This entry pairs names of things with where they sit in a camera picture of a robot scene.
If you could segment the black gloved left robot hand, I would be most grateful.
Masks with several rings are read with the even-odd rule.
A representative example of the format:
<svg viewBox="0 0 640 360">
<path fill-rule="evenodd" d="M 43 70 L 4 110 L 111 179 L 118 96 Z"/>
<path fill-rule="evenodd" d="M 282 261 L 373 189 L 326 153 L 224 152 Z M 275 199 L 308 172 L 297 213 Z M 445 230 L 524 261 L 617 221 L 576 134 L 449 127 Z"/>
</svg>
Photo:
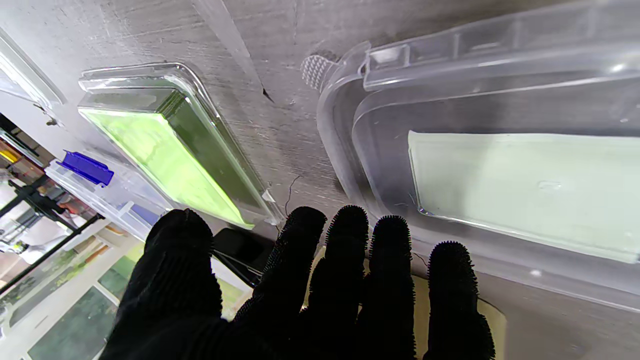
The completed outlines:
<svg viewBox="0 0 640 360">
<path fill-rule="evenodd" d="M 211 268 L 214 235 L 190 209 L 158 219 L 101 360 L 414 360 L 415 285 L 404 218 L 370 231 L 365 210 L 293 210 L 262 280 L 231 320 Z"/>
</svg>

